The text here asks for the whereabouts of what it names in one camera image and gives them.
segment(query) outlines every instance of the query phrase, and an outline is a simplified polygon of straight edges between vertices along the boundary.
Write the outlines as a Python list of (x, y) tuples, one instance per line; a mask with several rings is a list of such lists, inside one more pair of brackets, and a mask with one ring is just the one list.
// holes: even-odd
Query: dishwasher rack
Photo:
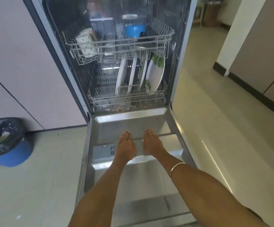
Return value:
[(157, 91), (151, 95), (148, 94), (144, 85), (140, 87), (139, 84), (120, 86), (118, 89), (119, 95), (115, 95), (117, 74), (118, 72), (115, 71), (113, 74), (102, 75), (100, 71), (94, 69), (87, 96), (95, 107), (121, 107), (131, 103), (142, 103), (143, 101), (155, 103), (160, 99), (164, 99), (167, 93), (168, 85), (165, 80), (162, 80)]
[[(147, 36), (126, 38), (125, 25), (134, 23), (145, 24)], [(119, 63), (124, 56), (133, 59), (134, 54), (142, 59), (146, 56), (147, 51), (167, 58), (169, 42), (174, 34), (174, 30), (165, 23), (152, 16), (144, 15), (136, 19), (121, 19), (119, 21), (111, 17), (91, 19), (91, 27), (97, 40), (100, 38), (98, 41), (91, 43), (78, 43), (76, 41), (79, 33), (88, 28), (83, 19), (75, 21), (66, 30), (61, 31), (70, 54), (77, 60), (79, 65), (85, 65), (93, 61)], [(86, 58), (81, 51), (82, 48), (95, 49), (97, 54)]]

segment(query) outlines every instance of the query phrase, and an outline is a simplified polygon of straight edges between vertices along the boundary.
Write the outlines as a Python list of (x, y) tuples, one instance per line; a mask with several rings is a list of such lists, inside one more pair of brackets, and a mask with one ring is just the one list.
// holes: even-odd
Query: gold bangle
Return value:
[(186, 163), (177, 163), (176, 165), (174, 165), (173, 168), (171, 169), (171, 172), (170, 172), (170, 178), (172, 178), (172, 172), (173, 172), (173, 170), (174, 170), (177, 166), (179, 166), (180, 164), (186, 164)]

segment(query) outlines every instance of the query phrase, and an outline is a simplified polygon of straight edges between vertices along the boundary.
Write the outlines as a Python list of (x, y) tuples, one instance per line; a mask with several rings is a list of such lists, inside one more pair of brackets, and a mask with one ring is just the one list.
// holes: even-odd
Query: blue trash can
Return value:
[(26, 161), (32, 154), (33, 148), (25, 139), (18, 143), (18, 145), (6, 154), (0, 155), (0, 165), (6, 167), (17, 166)]
[(0, 119), (0, 165), (14, 167), (31, 155), (33, 148), (25, 139), (25, 129), (19, 118)]

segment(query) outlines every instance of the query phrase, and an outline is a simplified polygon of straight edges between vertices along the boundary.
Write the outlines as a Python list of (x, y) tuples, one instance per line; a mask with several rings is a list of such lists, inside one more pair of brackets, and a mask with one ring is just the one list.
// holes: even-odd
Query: person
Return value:
[[(153, 130), (145, 130), (143, 148), (163, 166), (192, 215), (203, 227), (266, 226), (213, 176), (169, 154)], [(135, 154), (131, 133), (126, 131), (119, 138), (111, 166), (78, 203), (69, 227), (111, 226), (120, 176)]]

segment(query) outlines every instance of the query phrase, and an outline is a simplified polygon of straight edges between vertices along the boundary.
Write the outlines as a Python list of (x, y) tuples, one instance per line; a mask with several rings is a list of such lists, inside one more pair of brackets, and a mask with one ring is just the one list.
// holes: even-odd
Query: floor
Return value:
[[(221, 172), (236, 198), (274, 227), (274, 113), (212, 69), (226, 34), (192, 28), (173, 109), (202, 169)], [(205, 164), (207, 152), (218, 168)]]
[[(274, 113), (212, 69), (226, 34), (192, 28), (173, 109), (202, 170), (274, 227)], [(0, 167), (0, 226), (67, 226), (85, 135), (37, 133), (26, 162)]]
[(33, 154), (0, 167), (1, 226), (67, 226), (72, 216), (86, 127), (39, 132)]

